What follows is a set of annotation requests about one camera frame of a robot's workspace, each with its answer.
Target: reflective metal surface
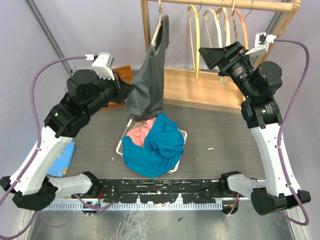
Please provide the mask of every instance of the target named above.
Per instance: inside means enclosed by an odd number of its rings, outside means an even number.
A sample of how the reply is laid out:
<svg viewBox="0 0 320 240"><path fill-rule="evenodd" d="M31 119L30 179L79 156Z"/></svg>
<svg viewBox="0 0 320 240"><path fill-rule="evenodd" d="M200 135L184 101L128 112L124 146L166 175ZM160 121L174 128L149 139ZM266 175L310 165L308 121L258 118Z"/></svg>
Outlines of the reflective metal surface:
<svg viewBox="0 0 320 240"><path fill-rule="evenodd" d="M54 228L46 225L63 225ZM294 240L290 223L277 213L258 215L249 200L229 217L219 210L42 211L28 240Z"/></svg>

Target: pink cloth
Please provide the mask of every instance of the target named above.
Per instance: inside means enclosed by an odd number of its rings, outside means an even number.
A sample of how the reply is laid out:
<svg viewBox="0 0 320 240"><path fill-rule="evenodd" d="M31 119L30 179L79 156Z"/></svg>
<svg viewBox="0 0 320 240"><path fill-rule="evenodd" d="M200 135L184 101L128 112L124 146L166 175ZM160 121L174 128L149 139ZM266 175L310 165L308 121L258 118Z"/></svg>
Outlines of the pink cloth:
<svg viewBox="0 0 320 240"><path fill-rule="evenodd" d="M143 148L145 146L145 139L151 128L153 127L156 119L156 117L153 117L149 120L143 120L143 124L141 127L137 127L128 131L126 135L131 138L132 142L135 145Z"/></svg>

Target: blue cloth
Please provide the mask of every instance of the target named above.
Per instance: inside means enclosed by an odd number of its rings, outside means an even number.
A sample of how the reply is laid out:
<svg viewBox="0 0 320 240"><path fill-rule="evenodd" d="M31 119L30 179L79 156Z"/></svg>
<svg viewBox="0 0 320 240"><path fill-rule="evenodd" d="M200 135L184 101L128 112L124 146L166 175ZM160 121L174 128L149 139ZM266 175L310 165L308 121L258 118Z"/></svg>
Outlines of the blue cloth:
<svg viewBox="0 0 320 240"><path fill-rule="evenodd" d="M178 125L160 113L144 140L144 148L129 136L122 139L123 159L130 169L149 178L171 170L184 153L185 140Z"/></svg>
<svg viewBox="0 0 320 240"><path fill-rule="evenodd" d="M65 148L52 164L47 174L60 178L66 175L72 155L74 154L74 150L75 143L72 141L67 146L65 146Z"/></svg>

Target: wooden rod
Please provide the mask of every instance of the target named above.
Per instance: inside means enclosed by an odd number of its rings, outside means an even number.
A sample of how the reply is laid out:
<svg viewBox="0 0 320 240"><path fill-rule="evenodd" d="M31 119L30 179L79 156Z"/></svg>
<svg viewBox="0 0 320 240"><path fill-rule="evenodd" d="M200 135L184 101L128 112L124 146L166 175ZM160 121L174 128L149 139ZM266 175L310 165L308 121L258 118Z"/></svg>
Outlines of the wooden rod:
<svg viewBox="0 0 320 240"><path fill-rule="evenodd" d="M142 11L145 50L148 51L149 45L151 43L148 0L141 0L141 11Z"/></svg>
<svg viewBox="0 0 320 240"><path fill-rule="evenodd" d="M162 0L163 3L173 4L195 4L200 5L201 0ZM223 0L202 0L203 6L222 7ZM233 0L224 0L223 7L232 8ZM236 0L235 8L237 9L251 9L251 0ZM290 2L272 2L272 1L258 1L255 0L253 4L253 10L271 11L271 12L283 12L289 13L294 5Z"/></svg>

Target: gray cloth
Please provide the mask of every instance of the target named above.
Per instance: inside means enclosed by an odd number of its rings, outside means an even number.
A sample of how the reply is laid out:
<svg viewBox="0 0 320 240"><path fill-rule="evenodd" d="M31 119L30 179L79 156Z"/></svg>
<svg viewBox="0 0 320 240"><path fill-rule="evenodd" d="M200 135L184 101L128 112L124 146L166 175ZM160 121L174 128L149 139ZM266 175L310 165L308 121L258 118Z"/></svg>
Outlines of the gray cloth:
<svg viewBox="0 0 320 240"><path fill-rule="evenodd" d="M125 109L132 113L135 121L151 119L162 113L164 101L165 54L169 45L169 18L162 18L162 26L156 37L155 46L150 44L139 73L131 84Z"/></svg>

